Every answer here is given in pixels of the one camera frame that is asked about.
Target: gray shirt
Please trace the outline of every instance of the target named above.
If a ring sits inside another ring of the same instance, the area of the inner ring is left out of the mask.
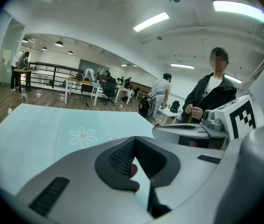
[[[166,79],[158,80],[152,87],[152,95],[165,95],[169,87],[171,85]]]

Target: flower petal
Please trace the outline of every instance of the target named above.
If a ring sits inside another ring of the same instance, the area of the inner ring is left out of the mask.
[[[80,137],[75,137],[70,139],[69,144],[70,145],[76,145],[80,141]]]
[[[91,141],[91,142],[98,141],[98,139],[95,136],[86,136],[85,138],[86,138],[86,140]]]
[[[89,143],[88,143],[88,141],[86,140],[86,139],[81,139],[81,141],[80,141],[80,146],[82,147],[82,148],[87,148],[87,147],[89,147]]]
[[[85,135],[91,135],[95,132],[93,129],[89,129],[88,131],[85,132]]]
[[[79,132],[80,134],[84,134],[85,133],[85,128],[83,126],[79,127]]]
[[[80,136],[80,133],[78,133],[77,131],[74,131],[74,130],[70,131],[69,133],[70,133],[72,136]]]

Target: flower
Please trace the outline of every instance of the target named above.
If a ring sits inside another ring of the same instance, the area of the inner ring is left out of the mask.
[[[87,148],[90,146],[89,142],[96,142],[98,140],[95,136],[92,136],[94,132],[95,130],[93,129],[85,131],[85,128],[80,126],[78,132],[74,130],[69,132],[72,136],[74,136],[74,138],[70,139],[69,144],[76,145],[80,143],[82,148]]]

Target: desk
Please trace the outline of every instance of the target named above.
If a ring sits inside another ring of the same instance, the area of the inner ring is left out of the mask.
[[[118,85],[117,85],[116,88],[117,88],[118,92],[117,92],[117,96],[116,96],[116,98],[115,98],[114,103],[117,102],[119,93],[120,93],[121,91],[126,91],[126,92],[129,92],[129,93],[130,93],[130,94],[129,94],[129,97],[128,97],[128,99],[127,99],[127,103],[126,103],[126,104],[128,104],[128,103],[129,103],[129,100],[130,100],[130,98],[131,98],[132,90],[126,89],[126,88],[121,87],[121,86],[118,86]]]
[[[138,92],[137,92],[136,99],[138,98],[139,93],[141,93],[141,94],[143,94],[143,95],[147,95],[147,93],[144,93],[144,92],[138,91]]]
[[[164,125],[165,123],[166,123],[166,120],[167,120],[167,118],[170,118],[170,117],[174,117],[174,120],[172,121],[172,124],[174,124],[175,123],[175,121],[177,120],[177,119],[179,119],[180,118],[180,116],[181,116],[181,113],[172,113],[171,111],[170,111],[170,109],[168,109],[168,108],[165,108],[165,109],[161,109],[161,108],[159,108],[159,110],[158,110],[161,114],[164,114],[165,115],[165,118],[162,120],[162,123],[161,123],[161,125]]]
[[[14,69],[14,71],[19,72],[19,92],[21,93],[21,74],[26,74],[26,88],[28,87],[28,91],[30,91],[30,79],[31,79],[31,73],[34,71],[38,71],[36,69],[29,69],[29,70],[20,70],[20,69]]]
[[[11,124],[19,124],[17,131]],[[114,137],[153,138],[153,127],[137,112],[20,104],[0,123],[0,187],[16,195],[27,181],[72,152]]]
[[[96,102],[97,102],[97,98],[98,98],[98,91],[99,91],[99,87],[100,87],[99,85],[93,85],[92,82],[90,82],[90,81],[77,80],[77,79],[74,79],[72,76],[68,77],[66,79],[66,81],[67,82],[66,82],[66,91],[65,91],[65,104],[67,104],[68,92],[69,92],[69,94],[71,94],[71,88],[72,88],[73,82],[79,82],[79,83],[82,83],[82,84],[89,85],[89,86],[93,87],[93,89],[91,91],[91,98],[93,98],[94,89],[95,89],[95,87],[97,87],[96,94],[95,94],[95,100],[94,100],[94,106],[96,106]]]

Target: black jacket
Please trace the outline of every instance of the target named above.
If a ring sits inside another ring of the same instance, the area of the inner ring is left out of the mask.
[[[201,79],[193,91],[187,96],[185,100],[185,104],[183,106],[183,114],[181,123],[186,123],[189,115],[186,114],[185,109],[188,104],[193,104],[193,107],[199,107],[203,111],[205,110],[213,110],[216,109],[231,100],[236,98],[236,88],[227,78],[223,77],[221,84],[214,88],[205,98],[204,100],[197,106],[199,101],[201,100],[202,94],[204,93],[206,86],[208,85],[208,81],[214,73],[205,76]],[[200,120],[192,118],[191,123],[200,123]]]

